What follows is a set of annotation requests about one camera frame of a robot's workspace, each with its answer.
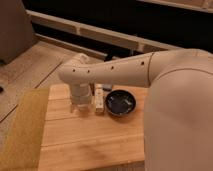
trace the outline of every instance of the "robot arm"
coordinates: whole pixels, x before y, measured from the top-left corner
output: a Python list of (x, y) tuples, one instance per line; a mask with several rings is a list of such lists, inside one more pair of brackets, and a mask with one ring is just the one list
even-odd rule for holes
[(89, 102), (88, 83), (149, 87), (144, 107), (147, 171), (213, 170), (213, 55), (175, 50), (89, 65), (83, 54), (59, 76), (72, 102)]
[(72, 103), (86, 104), (91, 101), (89, 83), (149, 87), (166, 66), (180, 58), (196, 56), (198, 52), (208, 54), (195, 49), (174, 50), (98, 64), (88, 64), (89, 57), (78, 54), (61, 66), (59, 77), (69, 84)]

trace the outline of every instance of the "wood grain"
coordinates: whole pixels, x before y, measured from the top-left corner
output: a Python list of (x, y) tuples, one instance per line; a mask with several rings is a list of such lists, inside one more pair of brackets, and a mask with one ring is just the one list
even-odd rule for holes
[(66, 84), (50, 88), (39, 170), (89, 170), (144, 161), (143, 106), (147, 89), (114, 86), (131, 92), (135, 110), (123, 118), (93, 107), (72, 110)]

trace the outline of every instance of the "small container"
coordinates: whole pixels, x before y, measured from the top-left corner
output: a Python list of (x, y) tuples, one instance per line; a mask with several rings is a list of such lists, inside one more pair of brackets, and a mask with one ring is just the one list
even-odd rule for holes
[(114, 90), (107, 95), (105, 104), (110, 114), (121, 117), (134, 110), (136, 100), (128, 91)]

